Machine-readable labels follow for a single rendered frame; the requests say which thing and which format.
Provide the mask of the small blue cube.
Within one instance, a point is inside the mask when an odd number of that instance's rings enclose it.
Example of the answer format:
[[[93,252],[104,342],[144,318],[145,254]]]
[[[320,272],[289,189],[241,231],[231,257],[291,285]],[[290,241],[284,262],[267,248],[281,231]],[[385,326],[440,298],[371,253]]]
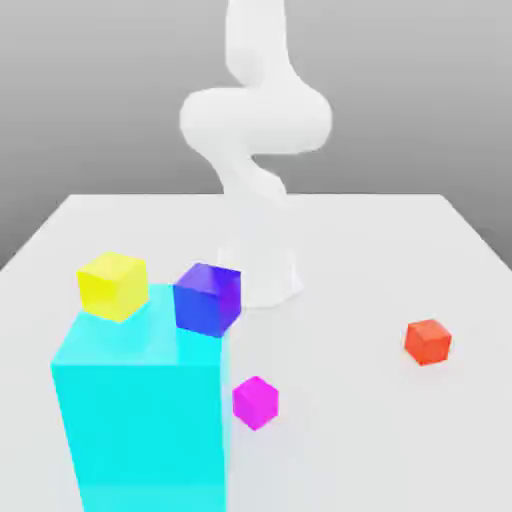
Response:
[[[195,263],[174,285],[179,328],[222,338],[241,313],[241,272]]]

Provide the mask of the small magenta cube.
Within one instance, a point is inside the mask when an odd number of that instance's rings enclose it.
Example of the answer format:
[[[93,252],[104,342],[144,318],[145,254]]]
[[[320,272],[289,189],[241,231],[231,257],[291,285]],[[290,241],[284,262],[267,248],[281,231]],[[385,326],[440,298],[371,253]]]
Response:
[[[279,391],[253,376],[233,390],[232,402],[234,415],[256,431],[278,415]]]

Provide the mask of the small yellow cube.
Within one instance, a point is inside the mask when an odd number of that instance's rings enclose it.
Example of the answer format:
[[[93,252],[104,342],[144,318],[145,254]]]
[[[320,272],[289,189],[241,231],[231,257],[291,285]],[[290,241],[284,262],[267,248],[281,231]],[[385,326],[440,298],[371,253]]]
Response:
[[[77,271],[83,310],[121,323],[149,300],[146,262],[104,252]]]

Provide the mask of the small red cube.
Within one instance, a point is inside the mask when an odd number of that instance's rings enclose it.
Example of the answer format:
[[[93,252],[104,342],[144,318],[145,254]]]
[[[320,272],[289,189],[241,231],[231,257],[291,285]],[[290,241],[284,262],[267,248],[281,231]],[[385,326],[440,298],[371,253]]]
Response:
[[[448,358],[451,341],[451,333],[440,322],[426,319],[408,324],[404,347],[419,365],[430,365]]]

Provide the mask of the large cyan box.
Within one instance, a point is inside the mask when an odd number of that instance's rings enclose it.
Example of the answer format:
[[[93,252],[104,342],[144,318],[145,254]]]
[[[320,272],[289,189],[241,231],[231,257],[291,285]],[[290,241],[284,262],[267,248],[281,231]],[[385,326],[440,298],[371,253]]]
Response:
[[[227,512],[222,342],[177,327],[169,285],[121,323],[78,314],[51,372],[84,512]]]

